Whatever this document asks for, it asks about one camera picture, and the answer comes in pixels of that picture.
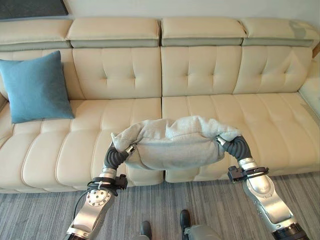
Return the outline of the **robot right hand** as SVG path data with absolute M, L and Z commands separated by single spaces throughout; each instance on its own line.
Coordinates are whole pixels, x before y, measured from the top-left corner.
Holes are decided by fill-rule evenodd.
M 252 158 L 250 147 L 242 135 L 236 136 L 231 141 L 227 141 L 218 135 L 216 141 L 222 146 L 225 152 L 233 156 L 238 162 Z

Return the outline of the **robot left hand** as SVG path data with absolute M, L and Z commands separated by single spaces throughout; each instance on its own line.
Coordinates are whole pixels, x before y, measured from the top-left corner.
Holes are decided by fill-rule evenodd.
M 124 163 L 127 158 L 133 154 L 136 149 L 136 145 L 130 145 L 124 151 L 117 151 L 114 143 L 112 142 L 109 146 L 105 158 L 104 158 L 104 168 L 110 168 L 113 170 L 117 170 L 118 167 Z

